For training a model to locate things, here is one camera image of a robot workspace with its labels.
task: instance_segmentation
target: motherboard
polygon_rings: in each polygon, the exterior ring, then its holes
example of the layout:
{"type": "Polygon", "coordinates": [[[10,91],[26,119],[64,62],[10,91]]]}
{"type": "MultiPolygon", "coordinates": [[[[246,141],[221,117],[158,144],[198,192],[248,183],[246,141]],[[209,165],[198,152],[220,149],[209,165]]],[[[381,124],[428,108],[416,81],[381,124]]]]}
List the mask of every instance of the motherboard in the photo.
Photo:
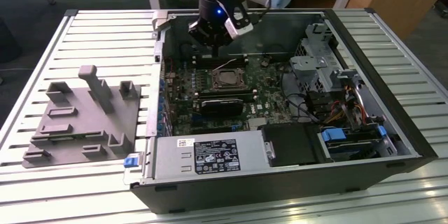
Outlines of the motherboard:
{"type": "Polygon", "coordinates": [[[265,55],[173,63],[166,73],[173,135],[290,122],[278,83],[282,68],[284,62],[265,55]]]}

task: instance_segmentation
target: white cable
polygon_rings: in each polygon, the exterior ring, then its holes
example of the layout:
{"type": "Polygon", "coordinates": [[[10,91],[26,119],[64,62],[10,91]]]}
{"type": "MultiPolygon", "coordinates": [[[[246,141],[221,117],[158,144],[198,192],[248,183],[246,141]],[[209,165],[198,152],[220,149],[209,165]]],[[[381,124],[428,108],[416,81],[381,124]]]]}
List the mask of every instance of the white cable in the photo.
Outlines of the white cable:
{"type": "Polygon", "coordinates": [[[33,68],[9,68],[9,69],[0,69],[0,71],[16,71],[16,70],[34,70],[33,68]]]}
{"type": "Polygon", "coordinates": [[[214,68],[212,70],[212,72],[214,72],[217,69],[220,69],[221,67],[224,67],[228,63],[230,63],[232,61],[234,61],[236,59],[230,59],[228,62],[225,62],[221,66],[218,66],[217,68],[214,68]]]}

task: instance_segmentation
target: blue latch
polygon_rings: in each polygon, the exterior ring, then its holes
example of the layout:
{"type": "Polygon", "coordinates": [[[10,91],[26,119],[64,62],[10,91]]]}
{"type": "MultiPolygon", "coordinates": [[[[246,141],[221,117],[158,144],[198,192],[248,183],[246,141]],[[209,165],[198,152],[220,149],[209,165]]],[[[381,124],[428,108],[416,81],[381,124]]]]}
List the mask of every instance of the blue latch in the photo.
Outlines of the blue latch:
{"type": "Polygon", "coordinates": [[[385,136],[385,135],[386,135],[386,131],[385,131],[384,126],[378,126],[378,127],[377,127],[377,131],[380,132],[380,135],[381,135],[381,136],[385,136]]]}
{"type": "Polygon", "coordinates": [[[342,140],[346,139],[345,133],[341,128],[332,128],[332,129],[325,129],[324,132],[321,133],[321,137],[324,141],[329,140],[342,140]]]}
{"type": "Polygon", "coordinates": [[[126,157],[124,159],[124,167],[125,168],[138,167],[138,157],[126,157]]]}

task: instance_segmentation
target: metal table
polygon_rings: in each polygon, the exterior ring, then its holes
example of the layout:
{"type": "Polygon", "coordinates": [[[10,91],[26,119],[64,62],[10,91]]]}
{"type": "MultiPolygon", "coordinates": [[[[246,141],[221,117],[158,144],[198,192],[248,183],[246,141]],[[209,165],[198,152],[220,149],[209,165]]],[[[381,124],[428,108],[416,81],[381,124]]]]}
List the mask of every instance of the metal table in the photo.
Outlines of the metal table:
{"type": "Polygon", "coordinates": [[[25,169],[52,81],[86,87],[77,67],[97,66],[109,86],[142,85],[136,151],[144,147],[153,62],[152,11],[66,12],[0,131],[0,223],[420,223],[448,218],[448,94],[376,14],[337,10],[365,55],[440,158],[365,191],[174,215],[154,215],[122,183],[122,161],[25,169]]]}

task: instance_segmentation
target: circuit board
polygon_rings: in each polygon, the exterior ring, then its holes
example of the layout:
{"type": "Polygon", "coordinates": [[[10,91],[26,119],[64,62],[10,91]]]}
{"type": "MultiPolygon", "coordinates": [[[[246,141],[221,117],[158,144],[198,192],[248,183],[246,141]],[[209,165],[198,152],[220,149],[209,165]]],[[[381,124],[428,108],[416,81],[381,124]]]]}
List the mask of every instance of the circuit board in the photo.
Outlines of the circuit board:
{"type": "Polygon", "coordinates": [[[229,77],[241,74],[237,81],[221,84],[226,88],[256,89],[253,102],[245,102],[242,113],[237,116],[222,116],[218,118],[204,118],[193,109],[194,93],[208,92],[216,89],[216,70],[196,69],[186,62],[182,62],[176,69],[176,77],[170,87],[170,104],[173,106],[173,135],[197,134],[197,132],[216,133],[218,130],[248,131],[249,119],[265,120],[265,123],[290,122],[290,111],[285,104],[278,87],[278,67],[284,63],[265,64],[262,56],[248,57],[245,68],[221,68],[221,73],[229,77]]]}

